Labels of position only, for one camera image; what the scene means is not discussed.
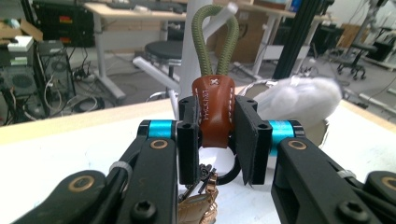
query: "desk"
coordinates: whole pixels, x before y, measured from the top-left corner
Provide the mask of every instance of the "desk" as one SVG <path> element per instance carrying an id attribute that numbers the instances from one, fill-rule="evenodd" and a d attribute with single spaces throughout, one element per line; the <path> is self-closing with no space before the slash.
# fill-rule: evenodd
<path id="1" fill-rule="evenodd" d="M 170 102 L 163 100 L 0 128 L 0 223 L 41 203 L 68 175 L 87 169 L 107 175 L 141 120 L 172 117 Z M 396 172 L 395 125 L 347 102 L 329 121 L 323 150 L 360 181 L 373 170 Z M 216 164 L 233 162 L 223 160 Z M 241 176 L 220 186 L 217 223 L 279 223 L 270 193 L 274 167 L 272 158 L 263 186 L 244 186 Z"/>
<path id="2" fill-rule="evenodd" d="M 84 7 L 93 13 L 96 53 L 98 58 L 99 73 L 96 74 L 101 83 L 113 94 L 116 100 L 125 98 L 125 93 L 120 90 L 106 75 L 105 51 L 103 39 L 103 27 L 101 19 L 117 19 L 128 21 L 184 21 L 186 14 L 176 14 L 173 12 L 152 11 L 151 13 L 139 13 L 132 10 L 113 9 L 106 4 L 86 3 Z M 167 22 L 163 23 L 163 31 L 167 31 Z"/>
<path id="3" fill-rule="evenodd" d="M 279 59 L 280 54 L 282 52 L 283 46 L 271 45 L 276 36 L 276 30 L 280 24 L 281 19 L 294 18 L 295 13 L 289 12 L 287 10 L 279 10 L 275 8 L 251 5 L 250 3 L 245 3 L 245 2 L 239 3 L 238 6 L 240 9 L 264 12 L 268 15 L 268 22 L 265 24 L 266 26 L 265 32 L 264 35 L 262 36 L 262 42 L 260 43 L 259 50 L 257 51 L 257 56 L 255 63 L 253 65 L 253 69 L 251 72 L 244 69 L 248 74 L 254 76 L 257 79 L 261 79 L 261 77 L 259 77 L 258 74 L 260 67 L 262 65 L 262 60 L 277 60 Z M 325 16 L 315 16 L 311 24 L 309 33 L 305 39 L 304 46 L 301 48 L 300 53 L 297 57 L 297 60 L 299 62 L 294 65 L 295 72 L 298 72 L 298 70 L 300 69 L 303 63 L 303 59 L 305 58 L 306 54 L 309 51 L 310 48 L 309 45 L 311 43 L 312 38 L 314 37 L 315 31 L 317 30 L 319 23 L 322 21 L 327 21 L 328 19 L 329 18 Z"/>

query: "white plush toy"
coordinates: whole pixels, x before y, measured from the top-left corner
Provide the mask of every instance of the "white plush toy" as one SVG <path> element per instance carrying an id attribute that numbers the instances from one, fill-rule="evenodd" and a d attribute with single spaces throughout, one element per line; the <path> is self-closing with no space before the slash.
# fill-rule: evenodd
<path id="1" fill-rule="evenodd" d="M 254 97 L 262 119 L 296 119 L 309 128 L 330 116 L 342 99 L 330 78 L 290 77 Z"/>

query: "wall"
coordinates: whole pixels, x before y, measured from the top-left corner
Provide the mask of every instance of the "wall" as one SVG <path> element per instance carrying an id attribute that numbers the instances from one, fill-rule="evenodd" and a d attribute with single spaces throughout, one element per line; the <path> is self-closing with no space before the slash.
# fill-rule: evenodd
<path id="1" fill-rule="evenodd" d="M 335 23 L 341 25 L 342 23 L 352 23 L 361 25 L 367 14 L 369 4 L 368 0 L 335 0 L 334 4 L 329 7 L 328 12 L 332 13 L 332 16 L 336 18 Z M 377 22 L 382 24 L 384 19 L 390 13 L 396 12 L 396 7 L 388 1 L 383 7 L 381 7 L 377 14 Z"/>

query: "brown leather tag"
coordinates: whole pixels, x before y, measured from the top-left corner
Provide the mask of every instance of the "brown leather tag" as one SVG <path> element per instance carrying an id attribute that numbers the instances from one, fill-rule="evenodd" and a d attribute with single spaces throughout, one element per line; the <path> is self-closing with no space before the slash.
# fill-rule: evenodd
<path id="1" fill-rule="evenodd" d="M 203 147 L 227 148 L 233 130 L 234 92 L 233 79 L 223 75 L 199 77 L 192 83 L 200 105 Z"/>

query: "black chair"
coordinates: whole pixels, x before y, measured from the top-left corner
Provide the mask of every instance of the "black chair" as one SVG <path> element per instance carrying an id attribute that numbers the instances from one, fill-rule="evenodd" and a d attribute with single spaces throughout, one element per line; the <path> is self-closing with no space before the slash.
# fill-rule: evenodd
<path id="1" fill-rule="evenodd" d="M 181 54 L 183 49 L 183 41 L 155 41 L 145 46 L 145 56 L 148 61 L 157 63 L 159 66 L 168 66 L 168 76 L 173 78 L 174 67 L 181 66 Z M 168 89 L 166 91 L 156 92 L 152 94 L 152 98 L 167 98 Z"/>
<path id="2" fill-rule="evenodd" d="M 360 43 L 352 43 L 351 48 L 354 49 L 360 49 L 361 51 L 358 53 L 356 56 L 355 60 L 353 62 L 342 62 L 340 65 L 337 67 L 337 72 L 339 75 L 342 74 L 344 68 L 350 68 L 350 74 L 353 75 L 353 79 L 357 80 L 358 79 L 358 74 L 361 74 L 361 79 L 366 79 L 366 69 L 358 64 L 359 59 L 361 58 L 361 55 L 363 55 L 365 52 L 370 52 L 374 53 L 377 51 L 377 47 L 373 45 L 366 45 L 366 44 L 360 44 Z"/>

